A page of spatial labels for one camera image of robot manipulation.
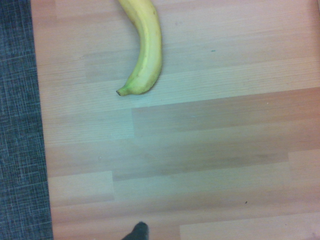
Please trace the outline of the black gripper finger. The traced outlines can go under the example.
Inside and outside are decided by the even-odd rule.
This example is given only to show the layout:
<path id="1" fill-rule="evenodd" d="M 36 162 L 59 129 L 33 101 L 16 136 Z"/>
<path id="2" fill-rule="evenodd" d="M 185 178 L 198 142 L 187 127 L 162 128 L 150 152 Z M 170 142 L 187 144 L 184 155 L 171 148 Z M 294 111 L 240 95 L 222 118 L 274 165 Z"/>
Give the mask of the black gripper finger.
<path id="1" fill-rule="evenodd" d="M 140 221 L 133 230 L 127 234 L 122 240 L 149 240 L 149 227 L 148 225 Z"/>

